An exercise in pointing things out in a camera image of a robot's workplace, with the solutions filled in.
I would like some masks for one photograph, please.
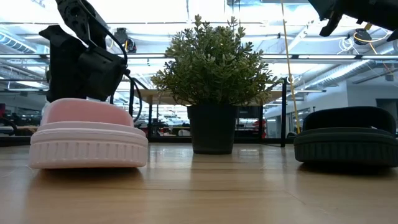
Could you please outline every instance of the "white wall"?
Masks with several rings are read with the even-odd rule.
[[[297,110],[302,110],[315,106],[315,110],[324,110],[330,108],[341,108],[348,106],[348,94],[347,94],[347,84],[346,82],[341,82],[336,87],[325,88],[325,93],[309,93],[304,101],[297,102]],[[271,108],[265,112],[265,118],[271,118],[274,116],[280,116],[282,107],[278,106],[276,108]],[[294,111],[294,106],[292,101],[288,101],[286,107],[286,113],[291,113]]]
[[[377,106],[376,99],[398,99],[398,86],[348,85],[348,106]]]

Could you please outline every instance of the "black flower pot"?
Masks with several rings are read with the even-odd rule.
[[[231,154],[237,107],[231,105],[193,105],[188,107],[193,152]]]

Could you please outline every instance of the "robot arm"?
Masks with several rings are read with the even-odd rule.
[[[317,10],[321,21],[329,19],[320,35],[328,37],[337,27],[343,14],[356,18],[358,24],[371,24],[393,30],[387,41],[398,39],[397,0],[308,0]]]
[[[127,53],[86,0],[57,0],[57,4],[66,25],[88,47],[58,25],[39,33],[50,41],[51,81],[47,100],[90,97],[105,101],[114,94],[123,75],[129,75]],[[107,35],[120,46],[124,58],[106,51]]]

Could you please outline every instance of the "desk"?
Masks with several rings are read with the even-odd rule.
[[[37,131],[37,126],[18,126],[16,136],[29,136]],[[13,128],[10,126],[0,126],[0,133],[12,132]]]
[[[189,105],[189,103],[186,101],[176,103],[170,93],[163,93],[160,96],[159,92],[157,90],[139,90],[139,91],[140,91],[141,97],[144,101],[146,101],[147,103],[153,102],[154,105],[157,105],[157,104],[180,105],[181,103],[183,105]],[[134,96],[138,96],[137,90],[134,91]],[[281,97],[282,97],[282,91],[272,91],[270,98],[266,102],[256,103],[255,101],[253,101],[252,103],[249,104],[249,106],[262,106],[266,103],[269,103],[269,102],[279,99]]]
[[[151,144],[139,169],[30,170],[28,147],[0,148],[1,224],[397,223],[397,169],[303,166],[292,146],[235,144],[193,155]]]

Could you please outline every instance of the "pink slipper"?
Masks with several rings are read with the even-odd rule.
[[[142,167],[148,140],[117,106],[65,98],[46,108],[30,140],[29,166],[37,169]]]

